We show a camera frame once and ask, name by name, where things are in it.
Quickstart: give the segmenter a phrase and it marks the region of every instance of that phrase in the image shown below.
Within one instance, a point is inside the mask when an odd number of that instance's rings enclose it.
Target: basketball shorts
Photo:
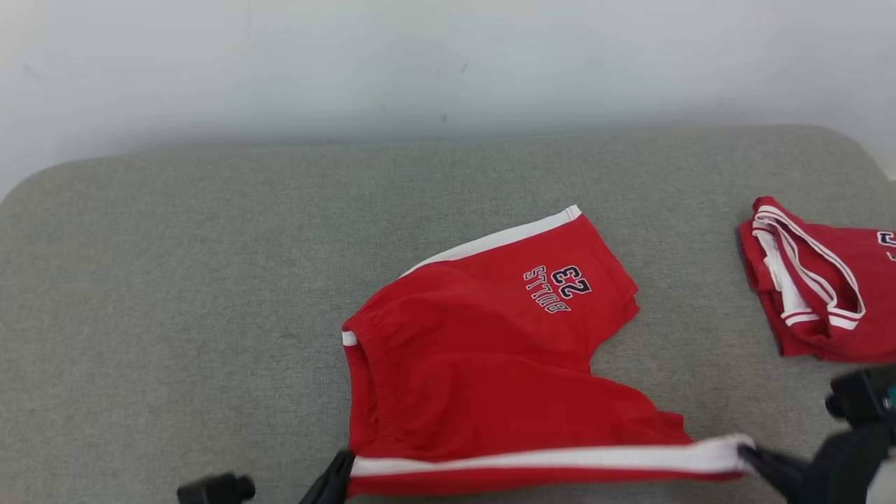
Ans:
[[[590,374],[598,345],[638,312],[636,292],[576,206],[382,288],[342,328],[349,493],[739,475],[749,438],[693,442],[680,415]]]
[[[896,239],[891,231],[803,222],[774,198],[739,227],[747,278],[782,356],[896,361]]]

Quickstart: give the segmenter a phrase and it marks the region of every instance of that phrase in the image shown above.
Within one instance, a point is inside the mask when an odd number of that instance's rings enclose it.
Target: white stripe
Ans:
[[[778,234],[781,236],[781,242],[784,244],[784,249],[788,253],[788,256],[791,258],[791,262],[797,265],[797,273],[799,273],[800,278],[802,278],[806,284],[815,291],[825,302],[830,303],[832,300],[836,300],[837,293],[831,287],[827,281],[825,281],[821,276],[814,274],[810,271],[807,271],[804,268],[799,267],[799,253],[797,249],[796,243],[794,243],[793,239],[789,234],[775,221],[771,222],[754,222],[753,224],[754,231],[753,234],[756,238],[759,239],[762,244],[762,248],[765,249],[766,254],[769,256],[774,256],[777,261],[777,266],[771,267],[766,261],[766,267],[769,268],[770,272],[780,271],[780,275],[786,277],[786,279],[782,280],[776,276],[772,276],[772,279],[775,282],[775,288],[778,291],[783,291],[779,285],[784,282],[788,282],[794,285],[793,280],[790,278],[790,273],[787,271],[787,267],[784,266],[784,263],[780,259],[780,252],[778,250],[777,241],[775,241],[775,234],[771,232],[770,228],[775,228],[778,230]],[[760,233],[757,233],[758,230],[763,230],[767,234],[763,234],[760,236]]]
[[[787,324],[788,327],[793,326],[797,322],[807,322],[809,320],[819,320],[821,319],[816,314],[808,314],[808,315],[795,315],[790,318],[784,318],[784,323]]]
[[[464,257],[473,256],[478,254],[479,252],[485,252],[491,248],[498,248],[502,245],[508,245],[513,243],[514,241],[520,241],[521,239],[526,239],[531,236],[535,236],[539,233],[543,233],[548,230],[552,230],[553,228],[560,227],[568,222],[572,222],[576,220],[580,215],[582,215],[582,211],[579,210],[577,205],[570,206],[563,210],[562,212],[551,215],[550,217],[545,217],[540,221],[530,222],[528,224],[522,224],[522,226],[517,226],[515,228],[510,228],[509,230],[498,231],[497,233],[490,234],[488,236],[482,237],[480,239],[474,239],[473,241],[469,241],[464,243],[463,245],[459,245],[450,250],[446,250],[441,254],[436,254],[428,258],[426,261],[410,268],[405,274],[408,274],[422,265],[428,265],[429,263],[436,263],[439,261],[456,261],[457,259],[463,259]]]
[[[823,299],[828,300],[827,309],[829,312],[836,313],[836,314],[842,315],[844,317],[853,317],[856,319],[864,316],[865,303],[864,303],[864,301],[862,301],[862,296],[859,293],[856,277],[852,273],[852,270],[850,270],[849,267],[846,265],[846,263],[844,263],[839,257],[837,257],[836,254],[834,254],[828,248],[826,248],[824,245],[822,245],[821,243],[819,243],[818,241],[816,241],[815,239],[810,237],[808,234],[806,234],[802,229],[800,229],[799,226],[797,226],[793,221],[791,221],[787,215],[785,215],[781,210],[779,210],[778,208],[775,208],[774,206],[769,206],[769,205],[761,206],[759,208],[759,210],[756,212],[754,219],[756,221],[764,222],[764,223],[773,225],[776,228],[778,228],[778,230],[781,233],[780,236],[783,238],[782,242],[785,243],[785,249],[788,252],[788,256],[790,256],[791,261],[794,264],[794,267],[800,273],[800,277],[803,278],[804,280],[806,280],[806,283],[814,291],[818,292],[819,295]],[[837,308],[837,297],[836,297],[836,293],[833,291],[833,288],[822,277],[810,272],[809,270],[806,270],[799,263],[796,243],[794,243],[793,238],[790,237],[790,235],[788,234],[788,231],[784,230],[784,228],[782,228],[782,226],[778,223],[778,221],[781,221],[784,224],[786,224],[790,232],[793,232],[793,233],[797,234],[800,238],[804,239],[806,241],[806,243],[808,243],[809,246],[812,247],[816,252],[818,252],[825,259],[827,259],[832,264],[837,266],[837,269],[840,270],[840,272],[843,274],[843,276],[846,279],[849,286],[852,287],[853,291],[856,293],[856,298],[858,300],[858,309],[859,309],[858,312],[851,312],[851,311],[844,310],[842,308]],[[829,297],[829,296],[825,295],[825,293],[823,293],[822,290],[829,292],[831,294],[831,296]],[[838,323],[838,324],[834,324],[834,325],[843,327],[843,328],[847,328],[847,329],[855,327],[855,324],[852,324],[852,327],[846,327],[846,326],[849,326],[849,324],[844,324],[842,326]]]
[[[737,455],[737,447],[753,444],[753,440],[743,434],[732,434],[680,446],[559,448],[477,456],[447,462],[357,456],[351,469],[351,477],[476,469],[564,468],[724,474],[745,470],[745,463]]]
[[[759,214],[762,212],[770,213],[773,218],[784,221],[797,235],[799,235],[806,242],[808,242],[808,244],[812,248],[814,248],[816,252],[825,256],[829,261],[834,263],[834,265],[836,265],[838,267],[838,269],[840,269],[840,271],[844,274],[844,276],[846,276],[846,279],[847,279],[847,282],[849,282],[849,285],[853,289],[855,289],[856,294],[858,294],[858,282],[856,281],[856,277],[853,275],[852,270],[849,269],[849,266],[847,266],[846,263],[844,263],[839,257],[837,257],[836,254],[834,254],[827,247],[825,247],[824,245],[819,243],[817,240],[815,240],[814,238],[812,238],[808,234],[806,234],[805,231],[800,229],[800,227],[797,226],[793,221],[791,221],[789,219],[789,217],[787,215],[785,215],[780,209],[778,209],[774,206],[763,205],[756,212],[756,215],[759,216]]]
[[[358,344],[358,337],[351,331],[342,331],[342,346],[355,346]]]
[[[778,250],[778,242],[774,238],[774,234],[765,228],[770,228],[769,224],[754,224],[753,236],[759,240],[762,250],[765,251],[765,268],[768,270],[771,280],[774,283],[775,290],[781,293],[781,302],[784,305],[784,313],[781,318],[794,313],[812,313],[812,309],[803,296],[800,294],[797,285],[790,277],[784,260],[781,259],[780,250]]]
[[[832,326],[842,327],[844,329],[852,330],[855,329],[858,325],[856,320],[849,320],[848,318],[835,317],[833,315],[828,317],[828,321],[831,322]]]

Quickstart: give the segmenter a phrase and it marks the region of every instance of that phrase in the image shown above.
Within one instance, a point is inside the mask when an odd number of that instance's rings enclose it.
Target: gray fabric surface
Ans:
[[[178,484],[231,469],[255,478],[258,502],[297,501],[347,440],[342,321],[420,260],[569,204],[641,288],[641,314],[598,348],[595,374],[682,413],[695,438],[740,431],[809,456],[839,428],[823,399],[849,367],[776,353],[735,233],[765,194],[808,221],[896,227],[874,163],[812,127],[44,171],[0,204],[4,501],[174,502]],[[747,478],[450,501],[781,500]]]

